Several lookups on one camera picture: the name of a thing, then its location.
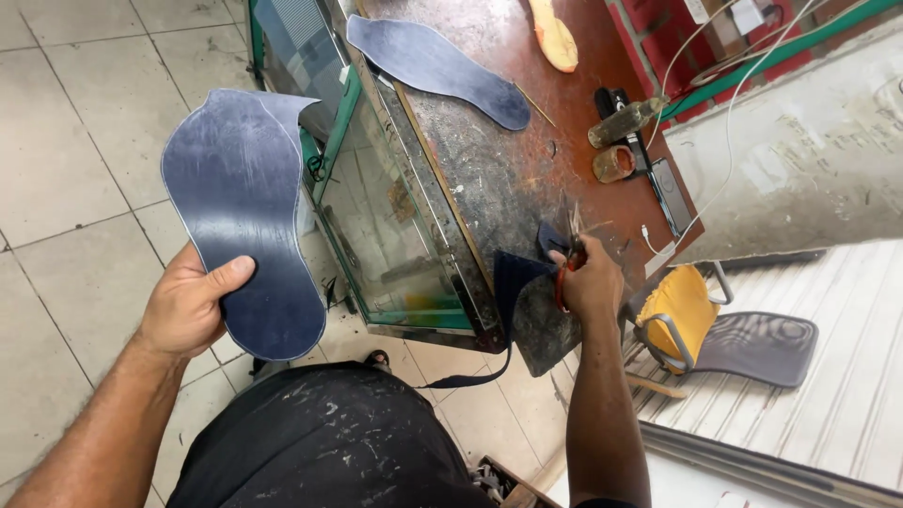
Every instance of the man's right hand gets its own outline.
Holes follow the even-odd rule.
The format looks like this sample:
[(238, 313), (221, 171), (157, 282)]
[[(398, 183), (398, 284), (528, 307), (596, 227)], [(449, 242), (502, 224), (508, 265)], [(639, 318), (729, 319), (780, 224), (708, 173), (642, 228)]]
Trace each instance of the man's right hand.
[(565, 267), (564, 303), (584, 323), (596, 318), (610, 319), (614, 323), (624, 290), (624, 277), (598, 239), (584, 234), (580, 239), (586, 248), (587, 259), (586, 264), (575, 271), (565, 267), (567, 258), (564, 254), (555, 250), (549, 252), (549, 258), (555, 264)]

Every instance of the green wall trim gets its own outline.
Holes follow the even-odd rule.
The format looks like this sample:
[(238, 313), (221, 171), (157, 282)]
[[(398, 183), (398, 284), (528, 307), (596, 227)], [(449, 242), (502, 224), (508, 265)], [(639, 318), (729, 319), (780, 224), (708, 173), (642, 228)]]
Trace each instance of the green wall trim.
[[(844, 17), (838, 19), (828, 26), (825, 26), (825, 28), (817, 32), (811, 32), (808, 35), (804, 35), (803, 37), (800, 37), (799, 39), (796, 39), (795, 41), (785, 46), (777, 48), (768, 56), (767, 60), (763, 61), (762, 64), (759, 65), (752, 74), (750, 74), (750, 77), (759, 74), (765, 69), (779, 64), (780, 62), (796, 55), (799, 52), (805, 51), (815, 46), (828, 37), (842, 32), (866, 18), (881, 14), (891, 7), (900, 4), (903, 4), (903, 0), (869, 0), (868, 2), (850, 11)], [(737, 68), (737, 70), (731, 72), (730, 74), (690, 92), (690, 94), (686, 96), (686, 99), (681, 99), (676, 104), (666, 107), (665, 111), (662, 114), (662, 121), (664, 122), (669, 118), (673, 118), (675, 115), (682, 113), (687, 109), (692, 108), (693, 106), (696, 106), (697, 104), (700, 104), (708, 99), (711, 99), (712, 97), (725, 91), (726, 89), (730, 89), (731, 87), (739, 83), (740, 80), (743, 79), (743, 76), (746, 75), (747, 71), (749, 71), (749, 69), (751, 69), (752, 66), (754, 66), (759, 60), (761, 59), (753, 60), (749, 63), (741, 65), (739, 68)]]

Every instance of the blue leather insole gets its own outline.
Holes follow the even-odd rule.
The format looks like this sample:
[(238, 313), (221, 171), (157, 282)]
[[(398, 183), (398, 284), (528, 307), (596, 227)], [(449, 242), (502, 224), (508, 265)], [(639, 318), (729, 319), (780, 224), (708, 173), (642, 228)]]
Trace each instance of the blue leather insole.
[(512, 83), (471, 60), (448, 39), (422, 24), (348, 19), (348, 42), (393, 78), (410, 87), (468, 101), (509, 130), (530, 122), (530, 107)]
[(304, 355), (326, 324), (295, 228), (298, 114), (316, 101), (214, 89), (163, 149), (163, 182), (204, 268), (241, 255), (256, 261), (254, 276), (220, 306), (235, 342), (268, 361)]

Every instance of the glass panel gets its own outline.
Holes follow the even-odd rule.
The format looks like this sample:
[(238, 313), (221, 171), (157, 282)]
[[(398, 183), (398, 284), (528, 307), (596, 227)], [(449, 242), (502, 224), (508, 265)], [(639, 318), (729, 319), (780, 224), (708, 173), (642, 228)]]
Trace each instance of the glass panel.
[(363, 93), (320, 205), (368, 322), (471, 329)]

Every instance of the white cable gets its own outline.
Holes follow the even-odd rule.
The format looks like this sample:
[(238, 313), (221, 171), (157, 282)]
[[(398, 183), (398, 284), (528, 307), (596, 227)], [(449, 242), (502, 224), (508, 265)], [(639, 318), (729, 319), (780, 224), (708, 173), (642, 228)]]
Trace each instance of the white cable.
[(721, 188), (718, 189), (718, 192), (715, 193), (715, 195), (712, 196), (712, 199), (708, 203), (706, 203), (705, 206), (703, 206), (703, 208), (700, 211), (698, 211), (696, 213), (696, 216), (693, 218), (692, 221), (690, 221), (690, 225), (686, 227), (686, 230), (684, 230), (684, 234), (680, 235), (680, 238), (677, 239), (677, 243), (675, 243), (674, 246), (671, 248), (671, 250), (669, 250), (668, 252), (659, 252), (659, 251), (653, 249), (652, 244), (649, 243), (649, 231), (646, 229), (646, 224), (643, 224), (642, 228), (640, 229), (640, 231), (643, 234), (643, 240), (646, 241), (646, 246), (649, 247), (649, 250), (652, 250), (657, 256), (670, 256), (670, 255), (674, 254), (674, 252), (677, 250), (677, 246), (679, 246), (680, 243), (682, 241), (684, 241), (684, 238), (686, 238), (687, 233), (690, 232), (690, 229), (693, 228), (693, 225), (696, 223), (696, 221), (699, 221), (699, 218), (703, 215), (703, 213), (705, 213), (705, 211), (708, 210), (710, 206), (712, 206), (712, 203), (714, 203), (715, 200), (718, 199), (718, 196), (721, 195), (721, 192), (724, 191), (724, 188), (728, 186), (728, 182), (731, 180), (731, 175), (733, 174), (733, 147), (731, 146), (731, 112), (733, 111), (734, 102), (737, 101), (737, 94), (740, 93), (740, 89), (743, 88), (743, 83), (759, 67), (759, 65), (762, 64), (763, 61), (767, 60), (768, 57), (771, 56), (771, 53), (775, 49), (777, 49), (777, 47), (781, 44), (781, 41), (783, 41), (784, 38), (787, 37), (787, 34), (794, 27), (794, 25), (799, 23), (799, 20), (802, 19), (803, 15), (806, 14), (806, 9), (809, 8), (809, 5), (813, 4), (814, 2), (815, 2), (815, 0), (808, 0), (808, 2), (806, 2), (805, 5), (803, 5), (803, 8), (799, 10), (799, 14), (796, 15), (796, 17), (793, 19), (792, 22), (790, 22), (790, 24), (787, 26), (787, 28), (784, 30), (784, 32), (781, 33), (781, 36), (778, 37), (777, 40), (771, 45), (771, 49), (769, 49), (768, 52), (765, 53), (765, 56), (763, 56), (759, 61), (757, 61), (755, 65), (753, 65), (752, 67), (749, 68), (748, 71), (746, 71), (746, 74), (743, 76), (743, 79), (740, 80), (740, 82), (737, 83), (737, 86), (734, 88), (734, 93), (733, 93), (733, 96), (731, 97), (731, 103), (728, 105), (728, 114), (727, 114), (727, 118), (726, 118), (725, 125), (724, 125), (724, 130), (725, 130), (725, 134), (727, 135), (727, 142), (728, 142), (728, 161), (729, 161), (728, 162), (728, 177), (724, 180), (724, 183), (721, 184)]
[[(688, 45), (690, 45), (690, 41), (692, 41), (696, 37), (696, 35), (699, 35), (699, 33), (703, 30), (703, 28), (708, 26), (708, 24), (711, 23), (713, 19), (715, 19), (715, 16), (717, 16), (718, 14), (721, 14), (721, 12), (723, 12), (724, 9), (727, 9), (728, 7), (736, 4), (739, 1), (740, 0), (730, 0), (729, 2), (726, 2), (724, 5), (721, 6), (720, 9), (718, 9), (711, 16), (709, 16), (709, 19), (705, 20), (705, 23), (699, 25), (699, 28), (697, 28), (696, 31), (693, 32), (693, 34), (691, 34), (690, 37), (687, 38), (686, 41), (684, 41), (684, 44), (680, 47), (679, 50), (677, 50), (677, 53), (675, 53), (674, 58), (671, 59), (671, 63), (668, 64), (668, 68), (665, 69), (665, 76), (662, 78), (662, 96), (663, 97), (666, 97), (665, 85), (668, 82), (668, 74), (671, 74), (671, 68), (675, 66), (677, 57), (679, 57), (681, 55), (681, 53), (684, 52), (686, 47)], [(658, 118), (656, 118), (656, 128), (652, 129), (652, 136), (649, 137), (649, 142), (646, 143), (646, 150), (648, 150), (649, 147), (652, 146), (652, 140), (656, 138), (656, 132), (658, 130), (658, 126), (662, 123), (662, 113), (664, 113), (664, 112), (665, 112), (664, 108), (662, 108), (662, 110), (658, 112)]]

